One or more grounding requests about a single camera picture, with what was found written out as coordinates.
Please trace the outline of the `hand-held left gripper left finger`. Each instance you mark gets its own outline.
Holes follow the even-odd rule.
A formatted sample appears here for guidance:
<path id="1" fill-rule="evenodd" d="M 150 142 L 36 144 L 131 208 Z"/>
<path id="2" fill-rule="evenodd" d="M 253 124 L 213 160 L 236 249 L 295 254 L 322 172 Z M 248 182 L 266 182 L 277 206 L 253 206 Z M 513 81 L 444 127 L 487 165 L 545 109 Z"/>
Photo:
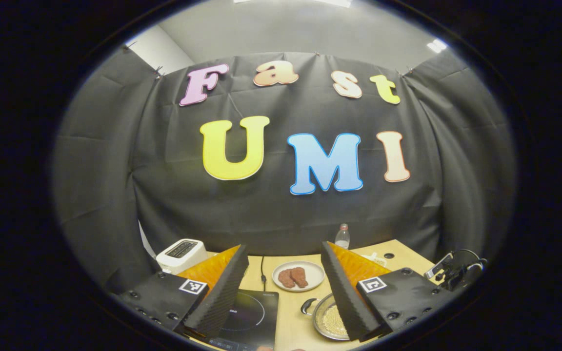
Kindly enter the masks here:
<path id="1" fill-rule="evenodd" d="M 156 273 L 119 298 L 169 331 L 210 339 L 227 321 L 247 267 L 247 247 L 236 245 L 182 273 Z"/>

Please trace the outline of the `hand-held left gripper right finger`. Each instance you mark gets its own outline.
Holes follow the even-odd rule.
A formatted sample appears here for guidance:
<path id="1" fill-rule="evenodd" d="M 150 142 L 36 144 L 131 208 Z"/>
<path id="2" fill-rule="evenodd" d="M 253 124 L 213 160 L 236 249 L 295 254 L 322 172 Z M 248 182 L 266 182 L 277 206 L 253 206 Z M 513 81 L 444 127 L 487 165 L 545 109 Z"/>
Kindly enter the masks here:
<path id="1" fill-rule="evenodd" d="M 322 243 L 321 264 L 351 340 L 403 330 L 456 296 L 411 268 L 390 271 L 328 241 Z"/>

